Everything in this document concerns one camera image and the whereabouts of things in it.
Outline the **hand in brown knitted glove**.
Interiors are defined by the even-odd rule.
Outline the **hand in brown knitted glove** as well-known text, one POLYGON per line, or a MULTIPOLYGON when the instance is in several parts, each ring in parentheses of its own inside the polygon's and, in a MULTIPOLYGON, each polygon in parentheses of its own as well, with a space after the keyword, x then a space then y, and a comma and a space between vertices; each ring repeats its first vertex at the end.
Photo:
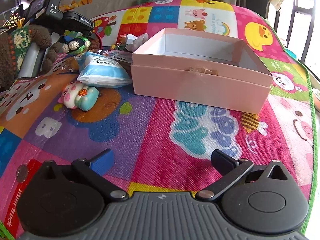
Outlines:
POLYGON ((27 50, 32 43, 49 49, 42 63, 40 74, 48 73, 57 59, 62 43, 52 42, 49 30, 40 25, 27 25, 12 33, 1 34, 1 88, 9 89, 17 78, 27 50))

